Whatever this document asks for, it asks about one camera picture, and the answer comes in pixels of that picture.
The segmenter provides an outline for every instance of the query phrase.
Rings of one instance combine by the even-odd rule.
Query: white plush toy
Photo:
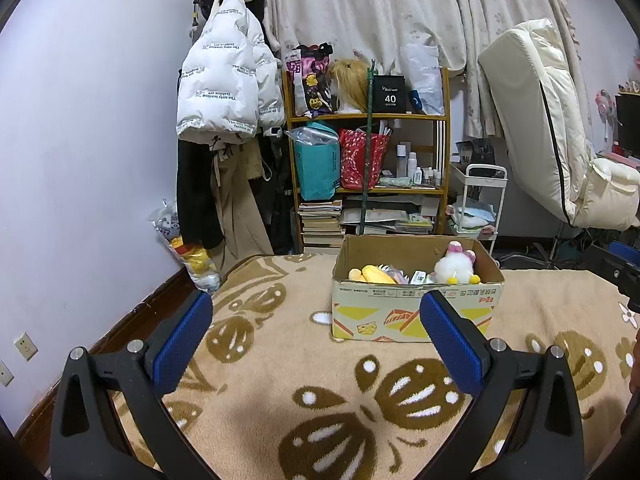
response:
[[[476,254],[473,251],[463,251],[460,242],[452,241],[445,254],[435,266],[433,281],[435,283],[450,283],[451,285],[480,283],[480,276],[474,274]]]

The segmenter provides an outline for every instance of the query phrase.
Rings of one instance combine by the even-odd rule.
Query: shelving unit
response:
[[[318,116],[315,119],[308,117],[296,117],[293,113],[293,97],[292,87],[289,78],[289,73],[285,70],[282,80],[284,82],[284,106],[287,116],[287,129],[291,130],[301,123],[312,121],[349,121],[349,120],[367,120],[367,114],[331,114]],[[433,129],[433,145],[432,146],[416,146],[421,153],[433,153],[434,160],[436,154],[442,154],[442,185],[437,189],[426,189],[424,187],[415,188],[397,188],[397,187],[382,187],[376,186],[369,189],[369,194],[423,194],[430,196],[439,196],[440,204],[438,206],[438,217],[436,222],[437,234],[443,234],[445,225],[445,209],[447,206],[447,190],[449,189],[449,153],[451,142],[451,124],[450,124],[450,97],[449,97],[449,71],[446,68],[442,69],[442,92],[445,105],[445,114],[440,115],[421,115],[421,114],[372,114],[374,120],[417,120],[417,121],[434,121]],[[296,172],[296,161],[293,150],[293,140],[289,137],[290,148],[290,162],[291,162],[291,176],[293,180],[293,200],[294,207],[296,209],[296,224],[298,228],[298,246],[302,249],[302,223],[300,221],[300,215],[298,215],[298,206],[300,205],[300,184],[298,183],[298,174]],[[340,194],[362,194],[362,190],[344,189],[339,187],[336,190],[336,195]]]
[[[484,176],[470,176],[469,173],[473,169],[483,168],[489,170],[499,170],[504,172],[504,178],[487,178]],[[465,187],[464,195],[462,197],[462,210],[460,211],[460,218],[464,218],[466,209],[466,194],[469,187],[497,187],[502,189],[500,194],[500,205],[498,206],[498,213],[495,219],[495,233],[491,235],[484,235],[480,232],[469,232],[464,228],[456,228],[452,219],[449,219],[449,232],[456,236],[464,238],[475,238],[477,240],[490,240],[491,248],[489,249],[489,255],[494,252],[495,239],[498,237],[498,228],[500,226],[500,216],[502,215],[502,203],[504,202],[504,192],[507,189],[507,170],[502,166],[493,166],[491,164],[469,164],[466,167],[466,172],[462,173],[462,170],[456,165],[450,165],[451,176]]]

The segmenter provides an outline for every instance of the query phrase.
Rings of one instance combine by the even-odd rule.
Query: silver screw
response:
[[[134,339],[127,344],[127,350],[132,354],[140,352],[144,348],[145,344],[140,339]]]
[[[507,343],[505,343],[500,338],[494,338],[489,341],[491,348],[493,348],[496,352],[504,352],[507,349]]]
[[[78,359],[81,358],[83,355],[84,355],[84,349],[78,346],[71,351],[71,353],[69,354],[69,357],[71,357],[74,361],[78,361]]]
[[[564,350],[562,350],[558,345],[553,345],[549,351],[556,359],[562,359],[564,357]]]

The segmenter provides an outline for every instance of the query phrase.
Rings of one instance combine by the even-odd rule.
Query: pink plush ear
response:
[[[462,244],[453,240],[449,242],[449,248],[447,248],[447,253],[461,253],[462,252]]]
[[[476,253],[475,252],[473,252],[473,251],[465,251],[465,254],[471,260],[471,264],[474,264],[476,262]]]

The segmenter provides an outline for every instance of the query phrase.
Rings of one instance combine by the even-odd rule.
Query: red bag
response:
[[[345,189],[362,190],[364,186],[364,155],[367,133],[362,130],[341,128],[340,137],[340,182]],[[380,180],[382,159],[385,156],[391,135],[371,134],[371,164],[369,189]]]

